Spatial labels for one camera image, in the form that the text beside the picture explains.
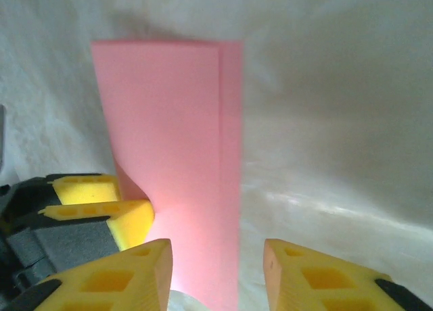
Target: yellow foam pad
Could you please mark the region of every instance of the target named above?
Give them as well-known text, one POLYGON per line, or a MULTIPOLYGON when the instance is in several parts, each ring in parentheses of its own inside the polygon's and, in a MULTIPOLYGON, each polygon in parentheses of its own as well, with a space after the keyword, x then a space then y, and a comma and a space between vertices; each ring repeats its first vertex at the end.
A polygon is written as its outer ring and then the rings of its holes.
POLYGON ((65 176, 52 182, 63 205, 88 204, 101 201, 120 201, 115 176, 65 176))
POLYGON ((403 310, 379 288, 388 275, 278 239, 265 241, 270 311, 403 310))
POLYGON ((146 199, 47 206, 39 213, 58 221, 109 216, 107 225, 120 251, 141 245, 155 219, 154 209, 146 199))
POLYGON ((48 277, 62 285, 36 311, 165 311, 173 253, 159 239, 48 277))

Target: white cloth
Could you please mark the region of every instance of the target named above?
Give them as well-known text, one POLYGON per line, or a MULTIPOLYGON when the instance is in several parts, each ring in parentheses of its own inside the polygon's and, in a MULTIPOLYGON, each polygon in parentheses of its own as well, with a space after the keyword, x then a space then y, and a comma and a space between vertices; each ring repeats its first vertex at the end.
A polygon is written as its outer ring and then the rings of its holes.
POLYGON ((113 172, 92 39, 244 39, 240 310, 267 309, 267 237, 433 304, 432 1, 0 0, 9 156, 21 179, 113 172))

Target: yellow perforated pad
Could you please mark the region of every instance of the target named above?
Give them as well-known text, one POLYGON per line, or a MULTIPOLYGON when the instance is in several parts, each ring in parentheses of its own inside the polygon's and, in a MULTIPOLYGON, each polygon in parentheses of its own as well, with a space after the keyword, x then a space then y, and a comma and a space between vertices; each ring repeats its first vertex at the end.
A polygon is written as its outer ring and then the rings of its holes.
POLYGON ((101 176, 65 176, 53 181, 53 188, 63 205, 120 201, 117 178, 101 176))
POLYGON ((173 269, 159 239, 48 277, 62 285, 36 311, 165 311, 173 269))
POLYGON ((141 245, 155 218, 154 209, 146 199, 47 206, 39 213, 59 221, 109 216, 107 225, 121 251, 141 245))
POLYGON ((375 283, 385 274, 278 239, 263 259, 270 311, 403 310, 375 283))

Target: white fabric backdrop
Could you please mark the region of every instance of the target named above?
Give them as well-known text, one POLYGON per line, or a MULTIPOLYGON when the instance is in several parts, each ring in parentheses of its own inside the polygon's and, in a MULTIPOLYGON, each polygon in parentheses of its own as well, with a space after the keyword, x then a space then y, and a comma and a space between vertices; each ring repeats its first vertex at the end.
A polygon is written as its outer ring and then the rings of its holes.
MULTIPOLYGON (((0 0, 1 102, 21 179, 113 172, 89 41, 246 44, 240 310, 263 241, 391 274, 433 304, 433 0, 0 0)), ((201 310, 172 294, 171 310, 201 310)))

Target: pink foam block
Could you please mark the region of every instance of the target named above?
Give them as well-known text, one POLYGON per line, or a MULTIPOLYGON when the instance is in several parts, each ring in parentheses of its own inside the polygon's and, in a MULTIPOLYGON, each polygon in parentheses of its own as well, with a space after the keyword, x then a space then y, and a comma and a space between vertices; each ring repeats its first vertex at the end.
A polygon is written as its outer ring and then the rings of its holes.
POLYGON ((101 41, 92 51, 121 190, 151 199, 146 241, 171 239, 172 289, 237 310, 241 45, 101 41))

